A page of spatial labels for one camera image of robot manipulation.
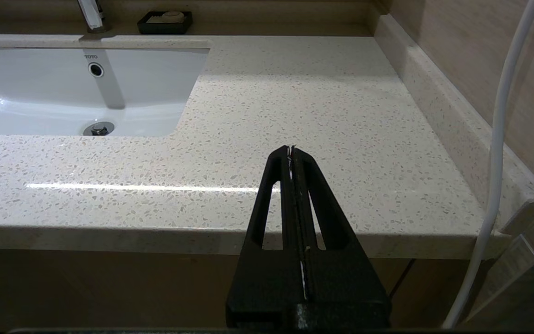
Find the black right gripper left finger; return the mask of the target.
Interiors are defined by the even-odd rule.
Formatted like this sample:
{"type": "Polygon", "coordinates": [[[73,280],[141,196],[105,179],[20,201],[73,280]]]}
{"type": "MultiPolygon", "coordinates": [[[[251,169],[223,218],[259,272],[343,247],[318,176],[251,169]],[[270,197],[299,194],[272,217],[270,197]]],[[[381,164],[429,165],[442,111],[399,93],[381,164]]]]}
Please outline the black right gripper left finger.
{"type": "Polygon", "coordinates": [[[301,237],[290,177],[290,148],[268,157],[226,300],[230,328],[279,328],[286,312],[305,300],[301,237]],[[282,249],[263,248],[273,185],[280,183],[282,249]]]}

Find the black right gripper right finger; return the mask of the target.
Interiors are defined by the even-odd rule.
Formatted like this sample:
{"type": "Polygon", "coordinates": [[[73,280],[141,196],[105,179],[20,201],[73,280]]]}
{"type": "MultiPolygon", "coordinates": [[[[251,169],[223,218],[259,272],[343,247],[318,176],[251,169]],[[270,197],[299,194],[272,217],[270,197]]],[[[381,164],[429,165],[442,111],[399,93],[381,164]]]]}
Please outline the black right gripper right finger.
{"type": "Polygon", "coordinates": [[[387,328],[391,303],[320,167],[294,148],[304,299],[295,328],[387,328]]]}

